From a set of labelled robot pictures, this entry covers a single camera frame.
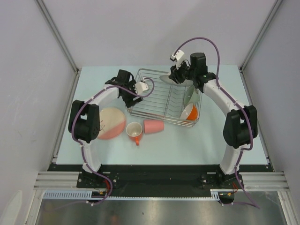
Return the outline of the green bowl brown rim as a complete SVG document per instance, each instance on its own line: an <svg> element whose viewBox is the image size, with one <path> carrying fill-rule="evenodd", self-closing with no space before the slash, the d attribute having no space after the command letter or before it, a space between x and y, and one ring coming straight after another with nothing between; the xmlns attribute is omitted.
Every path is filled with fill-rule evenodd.
<svg viewBox="0 0 300 225"><path fill-rule="evenodd" d="M187 106L188 104L197 104L200 100L200 92L194 86L191 86L185 93L183 104Z"/></svg>

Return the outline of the pink plastic cup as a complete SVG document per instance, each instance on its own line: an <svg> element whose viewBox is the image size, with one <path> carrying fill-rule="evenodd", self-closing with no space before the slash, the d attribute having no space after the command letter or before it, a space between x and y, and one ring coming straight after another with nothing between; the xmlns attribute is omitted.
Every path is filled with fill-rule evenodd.
<svg viewBox="0 0 300 225"><path fill-rule="evenodd" d="M161 120L144 120L143 125L145 134L158 133L165 128L164 122Z"/></svg>

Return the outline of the large white grey-rimmed plate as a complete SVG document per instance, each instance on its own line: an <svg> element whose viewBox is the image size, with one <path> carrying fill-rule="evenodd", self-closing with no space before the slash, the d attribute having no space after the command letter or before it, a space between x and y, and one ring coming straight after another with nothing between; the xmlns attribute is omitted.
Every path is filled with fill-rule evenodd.
<svg viewBox="0 0 300 225"><path fill-rule="evenodd" d="M175 81L173 81L172 79L170 79L168 75L161 75L159 77L159 79L161 81L163 81L164 83L167 83L169 85L178 86L178 87L190 87L190 86L193 86L193 82L190 81L190 80L185 80L182 83L176 83Z"/></svg>

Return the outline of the beige and pink floral plate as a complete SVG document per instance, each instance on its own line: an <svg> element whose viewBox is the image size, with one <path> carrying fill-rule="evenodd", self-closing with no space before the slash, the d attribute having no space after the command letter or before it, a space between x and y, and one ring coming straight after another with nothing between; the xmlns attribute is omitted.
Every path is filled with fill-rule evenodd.
<svg viewBox="0 0 300 225"><path fill-rule="evenodd" d="M104 108L100 114L98 139L109 140L119 136L126 125L125 114L116 107Z"/></svg>

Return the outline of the metal wire dish rack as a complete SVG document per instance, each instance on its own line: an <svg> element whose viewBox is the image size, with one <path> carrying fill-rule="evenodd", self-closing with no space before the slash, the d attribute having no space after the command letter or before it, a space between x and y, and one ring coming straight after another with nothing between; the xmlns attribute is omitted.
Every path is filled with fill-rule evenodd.
<svg viewBox="0 0 300 225"><path fill-rule="evenodd" d="M202 95L199 101L195 103L197 116L195 120L183 120L180 118L184 108L184 96L188 92L189 87L180 87L170 85L163 82L160 76L166 75L167 72L141 68L138 70L135 80L139 81L142 78L149 77L154 83L147 81L150 89L154 89L152 94L144 98L143 101L135 106L128 108L128 112L132 116L137 116L145 119L162 120L164 122L193 127L199 120Z"/></svg>

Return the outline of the white and orange bowl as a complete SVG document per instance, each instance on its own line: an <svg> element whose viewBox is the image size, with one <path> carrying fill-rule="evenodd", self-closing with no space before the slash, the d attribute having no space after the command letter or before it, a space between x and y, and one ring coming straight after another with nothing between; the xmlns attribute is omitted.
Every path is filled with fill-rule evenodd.
<svg viewBox="0 0 300 225"><path fill-rule="evenodd" d="M193 103L188 104L180 115L182 120L195 121L197 119L198 110Z"/></svg>

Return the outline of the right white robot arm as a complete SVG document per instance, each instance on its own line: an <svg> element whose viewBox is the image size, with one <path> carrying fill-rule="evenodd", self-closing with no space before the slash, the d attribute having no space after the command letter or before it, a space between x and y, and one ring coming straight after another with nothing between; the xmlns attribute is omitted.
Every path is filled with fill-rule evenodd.
<svg viewBox="0 0 300 225"><path fill-rule="evenodd" d="M191 54L190 62L186 63L184 52L177 50L170 59L175 65L170 68L169 78L177 84L192 81L193 86L208 96L225 115L223 137L226 149L215 182L221 188L227 188L238 180L242 154L253 148L253 140L258 135L257 109L241 104L221 86L218 76L208 71L204 53Z"/></svg>

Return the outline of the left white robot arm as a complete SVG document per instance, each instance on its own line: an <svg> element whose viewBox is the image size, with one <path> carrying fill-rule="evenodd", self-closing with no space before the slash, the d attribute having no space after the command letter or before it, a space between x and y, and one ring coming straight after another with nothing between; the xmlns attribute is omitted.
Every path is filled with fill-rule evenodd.
<svg viewBox="0 0 300 225"><path fill-rule="evenodd" d="M104 87L88 100L75 100L71 106L68 131L72 139L79 143L84 171L88 172L87 182L97 188L104 178L98 170L101 167L99 157L92 153L91 142L100 132L100 111L112 101L121 98L126 108L135 106L149 94L149 86L143 78L136 81L126 70L119 70L117 76L105 82Z"/></svg>

